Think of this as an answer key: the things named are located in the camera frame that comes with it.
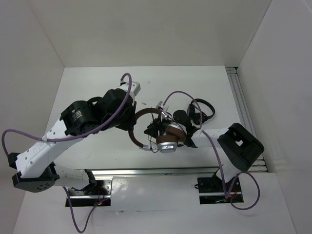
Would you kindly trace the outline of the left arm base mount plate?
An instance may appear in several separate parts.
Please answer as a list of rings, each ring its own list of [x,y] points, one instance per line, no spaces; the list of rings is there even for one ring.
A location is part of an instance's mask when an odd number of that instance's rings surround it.
[[[112,184],[113,178],[105,176],[97,179],[96,187],[87,193],[75,190],[74,188],[67,188],[72,206],[93,207],[95,204],[98,207],[111,206]]]

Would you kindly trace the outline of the brown silver headphones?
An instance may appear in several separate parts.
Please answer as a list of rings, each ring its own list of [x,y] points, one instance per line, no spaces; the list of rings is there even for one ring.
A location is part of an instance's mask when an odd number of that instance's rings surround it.
[[[134,134],[134,126],[137,120],[144,115],[154,114],[157,115],[157,118],[153,119],[144,133],[156,140],[156,150],[153,149],[152,145],[145,145],[138,141]],[[173,153],[178,148],[179,143],[185,142],[187,138],[187,128],[185,124],[178,123],[169,112],[161,107],[145,108],[132,114],[128,135],[132,143],[141,150],[153,153],[161,152],[163,154]]]

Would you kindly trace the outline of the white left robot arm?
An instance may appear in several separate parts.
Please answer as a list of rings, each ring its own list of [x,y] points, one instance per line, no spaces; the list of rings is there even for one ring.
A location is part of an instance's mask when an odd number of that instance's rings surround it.
[[[131,91],[121,107],[126,94],[124,88],[116,88],[107,91],[103,97],[73,102],[47,132],[46,141],[36,142],[23,153],[10,153],[9,166],[17,170],[12,177],[14,187],[39,193],[56,185],[92,194],[97,182],[90,169],[70,169],[58,166],[54,161],[82,140],[79,135],[94,130],[106,121],[108,124],[102,127],[103,131],[114,127],[127,131],[134,123],[138,92]]]

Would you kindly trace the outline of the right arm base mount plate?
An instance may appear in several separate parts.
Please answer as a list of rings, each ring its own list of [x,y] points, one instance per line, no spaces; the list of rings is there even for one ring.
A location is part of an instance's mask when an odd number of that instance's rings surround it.
[[[231,198],[233,203],[244,202],[239,179],[235,181],[229,198],[225,198],[222,181],[217,177],[198,177],[194,187],[199,192],[200,205],[230,203]]]

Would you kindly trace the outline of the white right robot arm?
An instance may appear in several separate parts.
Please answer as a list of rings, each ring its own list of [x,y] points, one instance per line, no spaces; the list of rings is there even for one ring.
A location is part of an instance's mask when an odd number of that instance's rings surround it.
[[[239,123],[224,129],[204,130],[194,126],[191,116],[184,110],[171,115],[156,108],[141,110],[136,118],[147,114],[157,115],[144,133],[156,140],[158,152],[173,153],[181,146],[222,149],[228,161],[213,178],[213,186],[218,191],[224,191],[237,174],[247,172],[264,152],[263,144]]]

